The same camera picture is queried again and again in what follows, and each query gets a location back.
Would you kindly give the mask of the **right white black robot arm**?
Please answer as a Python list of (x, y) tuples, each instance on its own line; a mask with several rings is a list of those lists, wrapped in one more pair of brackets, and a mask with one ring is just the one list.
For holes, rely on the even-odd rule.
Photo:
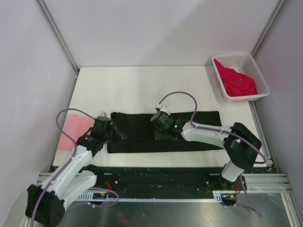
[(261, 141), (239, 122), (230, 128), (211, 126), (192, 120), (175, 121), (169, 114), (158, 111), (152, 116), (151, 123), (155, 127), (157, 139), (200, 142), (225, 149), (230, 160), (218, 176), (218, 184), (224, 190), (231, 189), (240, 174), (257, 163), (256, 159), (262, 146)]

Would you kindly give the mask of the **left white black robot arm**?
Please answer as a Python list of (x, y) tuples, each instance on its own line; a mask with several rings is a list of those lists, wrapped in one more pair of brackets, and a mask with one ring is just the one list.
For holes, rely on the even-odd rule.
[(64, 163), (42, 183), (32, 184), (27, 189), (25, 216), (31, 219), (31, 226), (35, 222), (46, 227), (58, 226), (79, 195), (91, 187), (101, 188), (105, 183), (103, 175), (81, 169), (105, 144), (124, 138), (110, 118), (98, 116), (83, 135), (72, 139), (74, 151)]

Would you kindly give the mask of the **black t shirt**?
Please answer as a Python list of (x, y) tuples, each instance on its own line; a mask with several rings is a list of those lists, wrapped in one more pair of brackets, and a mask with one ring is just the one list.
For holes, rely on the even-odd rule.
[(111, 120), (126, 138), (118, 143), (108, 143), (107, 152), (116, 153), (155, 153), (220, 150), (215, 145), (202, 142), (156, 140), (154, 126), (150, 122), (151, 113), (127, 114), (112, 112)]

